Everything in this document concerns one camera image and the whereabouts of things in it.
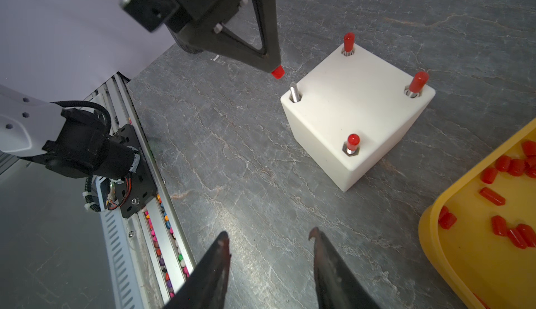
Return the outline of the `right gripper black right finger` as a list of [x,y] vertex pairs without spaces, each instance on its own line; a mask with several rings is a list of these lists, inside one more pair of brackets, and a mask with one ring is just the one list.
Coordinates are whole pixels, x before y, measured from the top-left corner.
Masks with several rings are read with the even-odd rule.
[[314,280],[319,308],[378,308],[327,235],[314,227]]

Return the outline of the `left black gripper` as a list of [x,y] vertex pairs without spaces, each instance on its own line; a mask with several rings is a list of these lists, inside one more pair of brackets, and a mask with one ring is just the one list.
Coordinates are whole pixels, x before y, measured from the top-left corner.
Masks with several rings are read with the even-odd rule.
[[190,53],[208,51],[271,74],[281,64],[276,0],[120,0],[145,30],[166,24]]

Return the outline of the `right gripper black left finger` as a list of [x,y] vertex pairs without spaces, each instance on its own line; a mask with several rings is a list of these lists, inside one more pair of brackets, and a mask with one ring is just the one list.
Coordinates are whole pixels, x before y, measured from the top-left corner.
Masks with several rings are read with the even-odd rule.
[[229,244],[228,233],[221,232],[163,308],[224,308],[232,257]]

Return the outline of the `red sleeve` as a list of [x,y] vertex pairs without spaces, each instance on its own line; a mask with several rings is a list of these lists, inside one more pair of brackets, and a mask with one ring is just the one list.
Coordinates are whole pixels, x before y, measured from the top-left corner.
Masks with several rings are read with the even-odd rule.
[[355,34],[353,32],[348,32],[344,35],[343,50],[341,53],[346,57],[355,53]]
[[418,72],[413,77],[410,85],[405,89],[404,94],[409,98],[419,97],[428,80],[429,74],[427,72]]
[[343,152],[347,156],[354,156],[359,153],[360,150],[360,136],[358,134],[350,134],[343,144]]
[[274,71],[271,72],[271,75],[275,79],[279,80],[285,75],[285,73],[286,72],[285,72],[284,68],[281,65],[279,65]]

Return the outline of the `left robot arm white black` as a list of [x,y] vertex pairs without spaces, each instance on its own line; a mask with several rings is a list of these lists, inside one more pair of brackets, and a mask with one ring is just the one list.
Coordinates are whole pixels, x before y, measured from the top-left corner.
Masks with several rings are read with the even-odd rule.
[[[276,0],[120,0],[143,28],[167,27],[187,53],[208,51],[284,75]],[[1,151],[74,179],[122,179],[137,172],[139,151],[113,141],[112,120],[88,101],[44,102],[1,88]]]

